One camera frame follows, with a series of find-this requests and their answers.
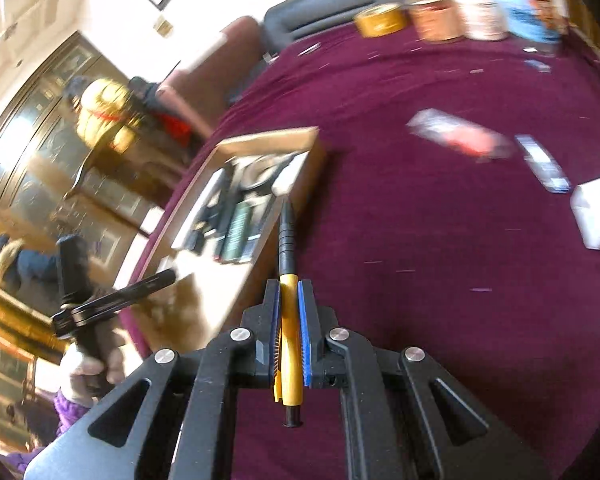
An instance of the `box of stationery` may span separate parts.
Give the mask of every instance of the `box of stationery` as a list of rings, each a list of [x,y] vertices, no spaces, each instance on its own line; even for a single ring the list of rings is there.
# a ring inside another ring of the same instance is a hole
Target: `box of stationery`
[[[134,308],[150,347],[204,348],[262,301],[275,277],[285,196],[296,219],[325,152],[318,128],[232,137],[204,162],[156,241],[144,277],[173,267],[176,283]]]

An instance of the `yellow tape roll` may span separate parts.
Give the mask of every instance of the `yellow tape roll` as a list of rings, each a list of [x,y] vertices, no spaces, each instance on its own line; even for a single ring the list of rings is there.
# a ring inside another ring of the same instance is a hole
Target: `yellow tape roll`
[[[402,30],[407,18],[400,4],[382,4],[363,10],[353,17],[363,38],[377,38]]]

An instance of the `silver screw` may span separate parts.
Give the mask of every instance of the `silver screw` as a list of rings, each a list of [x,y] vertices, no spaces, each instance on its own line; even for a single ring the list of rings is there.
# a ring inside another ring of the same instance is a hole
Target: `silver screw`
[[[419,362],[424,359],[424,350],[422,348],[418,348],[417,346],[410,346],[404,351],[404,356],[407,358],[407,361]]]
[[[168,348],[163,348],[162,350],[158,350],[155,353],[155,362],[165,365],[170,363],[176,358],[176,353],[173,350],[169,350]]]
[[[248,328],[234,328],[231,330],[230,336],[234,341],[245,341],[251,337],[251,332]]]
[[[329,337],[334,341],[344,341],[349,339],[349,330],[342,327],[332,328]]]

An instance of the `yellow pen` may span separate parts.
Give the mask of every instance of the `yellow pen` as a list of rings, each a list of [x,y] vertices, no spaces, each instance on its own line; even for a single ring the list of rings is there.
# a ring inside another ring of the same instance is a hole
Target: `yellow pen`
[[[294,257],[294,212],[285,200],[280,213],[278,265],[280,267],[280,366],[274,379],[274,397],[285,406],[285,426],[302,425],[302,347],[298,311],[298,276]]]

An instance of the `wall socket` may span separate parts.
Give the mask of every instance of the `wall socket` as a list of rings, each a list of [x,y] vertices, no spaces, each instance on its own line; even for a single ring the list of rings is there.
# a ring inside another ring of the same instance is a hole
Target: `wall socket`
[[[173,25],[165,20],[164,16],[160,16],[154,24],[154,30],[163,38],[168,38],[173,32]]]

